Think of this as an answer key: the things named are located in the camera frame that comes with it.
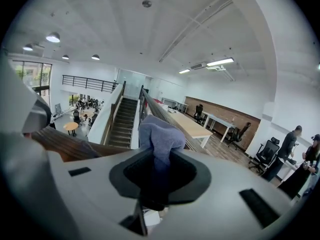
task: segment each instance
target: black pants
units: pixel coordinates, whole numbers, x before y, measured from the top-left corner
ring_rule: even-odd
[[[56,129],[55,123],[49,123],[49,126],[52,127],[52,128],[54,128],[54,129]]]
[[[271,164],[271,166],[264,172],[264,174],[262,174],[261,177],[270,182],[278,174],[283,165],[284,164],[277,157],[273,164]]]

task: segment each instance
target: black shirt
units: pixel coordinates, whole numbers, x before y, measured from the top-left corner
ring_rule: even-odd
[[[286,161],[288,159],[288,156],[292,152],[292,148],[294,147],[296,141],[297,137],[295,136],[294,131],[289,132],[285,136],[282,146],[278,151],[278,157]]]

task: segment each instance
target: white ceiling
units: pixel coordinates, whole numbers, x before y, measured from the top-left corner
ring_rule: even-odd
[[[28,43],[53,46],[57,60],[68,54],[71,61],[90,61],[98,53],[102,62],[119,67],[119,57],[150,62],[145,67],[163,58],[172,73],[224,57],[237,62],[225,66],[231,72],[265,69],[255,34],[232,1],[151,0],[150,8],[142,1],[30,0],[3,45],[12,53],[22,53]],[[46,41],[50,32],[60,34],[59,44]],[[27,53],[42,56],[43,50]]]

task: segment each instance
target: gray floor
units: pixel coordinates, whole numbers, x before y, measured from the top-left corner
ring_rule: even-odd
[[[93,112],[94,109],[90,108],[90,109],[86,109],[85,112]],[[54,124],[55,124],[55,128],[64,133],[64,134],[68,134],[68,131],[64,129],[64,125],[66,123],[70,123],[74,121],[74,116],[73,116],[73,111],[67,114],[64,114],[63,116],[57,118],[56,120],[54,120]],[[76,138],[84,140],[84,141],[88,141],[88,137],[86,137],[86,127],[84,125],[84,123],[82,123],[82,125],[79,125],[77,129],[75,129],[75,133],[76,133]]]

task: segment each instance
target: man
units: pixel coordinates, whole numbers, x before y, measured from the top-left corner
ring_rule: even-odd
[[[301,136],[302,133],[302,127],[298,125],[295,130],[292,132],[289,132],[282,143],[281,148],[278,151],[277,157],[273,164],[264,172],[264,174],[261,176],[262,178],[266,179],[268,182],[270,182],[273,177],[275,177],[278,172],[280,171],[283,162],[286,161],[291,155],[291,157],[294,157],[294,153],[292,152],[292,148],[294,147],[297,137]]]

